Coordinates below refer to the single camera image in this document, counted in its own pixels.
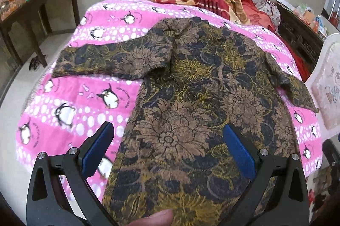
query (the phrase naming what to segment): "wooden table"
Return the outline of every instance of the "wooden table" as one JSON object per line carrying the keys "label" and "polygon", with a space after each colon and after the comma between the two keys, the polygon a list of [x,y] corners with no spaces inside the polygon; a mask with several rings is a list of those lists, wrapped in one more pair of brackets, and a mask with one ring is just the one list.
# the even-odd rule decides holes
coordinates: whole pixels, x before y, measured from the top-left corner
{"label": "wooden table", "polygon": [[312,72],[320,56],[323,40],[284,5],[279,2],[276,5],[281,13],[279,34],[305,61],[308,70]]}
{"label": "wooden table", "polygon": [[[9,52],[12,54],[12,56],[14,57],[14,59],[20,66],[23,65],[23,61],[21,60],[20,56],[15,50],[14,45],[11,41],[11,38],[8,34],[8,32],[11,31],[13,23],[16,21],[20,23],[20,25],[22,25],[22,27],[27,32],[31,45],[33,46],[34,51],[37,54],[41,64],[44,67],[47,66],[45,57],[39,48],[39,43],[33,32],[32,25],[31,25],[31,20],[33,19],[34,16],[37,15],[37,12],[40,11],[42,23],[47,31],[47,34],[52,33],[51,26],[50,26],[50,23],[47,17],[46,8],[45,8],[45,3],[47,1],[48,0],[30,0],[26,2],[25,4],[23,4],[23,6],[21,6],[20,8],[16,9],[13,13],[11,13],[7,18],[4,19],[4,21],[0,22],[0,31],[3,34],[4,42]],[[80,22],[80,17],[79,17],[77,0],[72,0],[72,7],[73,7],[75,24],[78,25]]]}

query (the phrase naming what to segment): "wooden table leg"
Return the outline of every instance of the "wooden table leg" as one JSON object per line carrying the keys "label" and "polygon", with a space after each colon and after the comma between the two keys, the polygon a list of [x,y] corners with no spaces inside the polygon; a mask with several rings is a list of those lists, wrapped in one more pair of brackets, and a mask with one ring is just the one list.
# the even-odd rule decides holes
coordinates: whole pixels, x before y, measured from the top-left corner
{"label": "wooden table leg", "polygon": [[37,54],[38,58],[39,58],[39,61],[40,63],[42,64],[42,66],[45,68],[47,67],[47,62],[45,60],[45,57],[43,55],[43,53],[41,52],[40,50],[40,47],[39,47],[39,43],[37,41],[37,38],[35,36],[35,33],[33,32],[33,29],[32,29],[32,26],[31,26],[31,23],[29,21],[22,21],[22,26],[23,28],[26,30],[27,32],[27,35],[28,35],[28,39],[30,40],[33,48],[34,48],[34,51],[35,53]]}
{"label": "wooden table leg", "polygon": [[73,7],[73,14],[74,14],[75,25],[78,26],[78,24],[80,23],[80,17],[79,17],[79,10],[78,10],[78,2],[77,2],[77,0],[72,0],[72,7]]}
{"label": "wooden table leg", "polygon": [[43,4],[40,7],[40,15],[41,15],[42,24],[44,25],[47,34],[52,33],[51,25],[50,25],[50,22],[48,21],[48,16],[47,16],[45,4]]}
{"label": "wooden table leg", "polygon": [[23,61],[21,60],[18,52],[15,50],[15,47],[12,43],[10,35],[8,34],[8,31],[3,29],[1,32],[2,32],[1,34],[2,34],[2,37],[3,37],[4,43],[7,46],[8,51],[11,53],[11,55],[13,56],[13,58],[15,59],[17,64],[19,66],[22,66]]}

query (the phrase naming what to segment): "blue gripper pad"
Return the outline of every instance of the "blue gripper pad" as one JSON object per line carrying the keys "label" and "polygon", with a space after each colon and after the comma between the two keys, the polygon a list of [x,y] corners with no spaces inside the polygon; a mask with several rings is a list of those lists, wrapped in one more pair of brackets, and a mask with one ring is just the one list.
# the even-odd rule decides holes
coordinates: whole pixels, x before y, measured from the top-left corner
{"label": "blue gripper pad", "polygon": [[228,124],[223,128],[223,139],[242,175],[252,181],[256,177],[255,161]]}
{"label": "blue gripper pad", "polygon": [[78,163],[81,163],[82,175],[85,179],[95,174],[113,140],[114,132],[112,123],[105,121],[79,148]]}

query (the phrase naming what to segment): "orange box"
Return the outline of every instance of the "orange box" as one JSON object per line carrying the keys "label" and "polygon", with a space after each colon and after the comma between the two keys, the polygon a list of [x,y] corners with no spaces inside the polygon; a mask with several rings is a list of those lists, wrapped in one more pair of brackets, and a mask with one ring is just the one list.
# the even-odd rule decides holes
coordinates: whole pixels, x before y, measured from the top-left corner
{"label": "orange box", "polygon": [[305,24],[307,24],[310,28],[313,28],[314,22],[313,20],[315,19],[315,15],[309,11],[305,11],[303,14],[303,21]]}

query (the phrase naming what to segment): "wooden cabinet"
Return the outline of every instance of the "wooden cabinet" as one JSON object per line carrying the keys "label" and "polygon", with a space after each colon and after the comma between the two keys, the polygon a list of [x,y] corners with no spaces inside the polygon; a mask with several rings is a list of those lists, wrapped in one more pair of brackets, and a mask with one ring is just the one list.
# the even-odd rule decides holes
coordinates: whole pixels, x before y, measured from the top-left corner
{"label": "wooden cabinet", "polygon": [[312,72],[317,64],[323,40],[281,3],[277,2],[276,5],[281,13],[279,34]]}

